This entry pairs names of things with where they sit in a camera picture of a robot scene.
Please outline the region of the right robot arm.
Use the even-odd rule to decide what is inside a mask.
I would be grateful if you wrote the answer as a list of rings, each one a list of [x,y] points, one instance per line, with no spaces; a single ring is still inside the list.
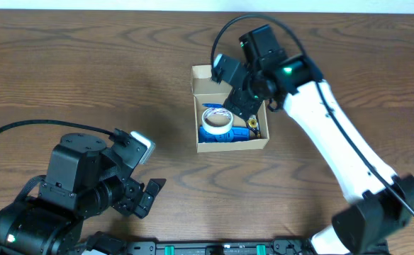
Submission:
[[[318,254],[362,254],[405,227],[414,213],[414,177],[400,177],[366,143],[306,53],[288,57],[272,29],[244,34],[245,60],[218,55],[212,77],[232,90],[224,106],[243,119],[267,101],[312,140],[331,168],[349,207],[314,234]]]

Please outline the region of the brown cardboard box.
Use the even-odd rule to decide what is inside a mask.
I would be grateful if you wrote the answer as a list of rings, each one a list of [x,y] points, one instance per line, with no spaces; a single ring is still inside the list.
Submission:
[[[269,141],[269,129],[267,124],[267,108],[262,103],[257,112],[257,122],[260,128],[260,138],[256,138],[253,132],[250,132],[250,140],[242,142],[200,142],[199,128],[202,126],[202,115],[207,107],[204,103],[223,104],[229,96],[231,86],[224,81],[220,84],[211,81],[211,66],[196,65],[191,68],[191,90],[194,99],[194,120],[196,131],[196,148],[197,152],[222,152],[246,149],[264,149]]]

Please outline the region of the white masking tape roll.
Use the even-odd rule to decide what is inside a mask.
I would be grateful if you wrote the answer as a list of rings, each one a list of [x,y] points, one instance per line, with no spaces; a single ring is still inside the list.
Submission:
[[[207,122],[207,119],[212,115],[222,115],[228,119],[228,122],[224,125],[211,125]],[[232,129],[234,115],[225,108],[208,108],[203,112],[201,120],[202,126],[207,133],[212,135],[224,135]]]

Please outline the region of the blue plastic case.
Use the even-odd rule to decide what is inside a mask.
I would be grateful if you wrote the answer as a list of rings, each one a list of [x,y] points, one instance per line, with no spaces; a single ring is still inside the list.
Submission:
[[[225,134],[213,135],[206,132],[201,126],[198,134],[200,143],[245,142],[250,140],[250,131],[246,127],[232,127],[231,130]]]

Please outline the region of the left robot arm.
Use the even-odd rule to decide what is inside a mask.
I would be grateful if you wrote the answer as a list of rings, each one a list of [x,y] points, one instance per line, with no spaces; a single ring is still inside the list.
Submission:
[[[0,254],[80,252],[85,220],[109,208],[128,217],[148,215],[165,179],[132,179],[155,144],[139,132],[116,130],[111,147],[88,134],[62,136],[47,173],[32,178],[12,204],[0,210]]]

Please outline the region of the blue ballpoint pen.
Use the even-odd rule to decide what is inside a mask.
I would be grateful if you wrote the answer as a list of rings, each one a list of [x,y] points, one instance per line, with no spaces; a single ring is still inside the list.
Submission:
[[[223,105],[219,103],[203,103],[202,106],[206,108],[223,108]]]

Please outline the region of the yellow correction tape dispenser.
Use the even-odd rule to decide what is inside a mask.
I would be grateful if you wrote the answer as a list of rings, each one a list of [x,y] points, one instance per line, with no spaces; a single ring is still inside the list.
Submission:
[[[261,138],[259,121],[256,115],[251,115],[247,120],[247,128],[252,131],[257,139]]]

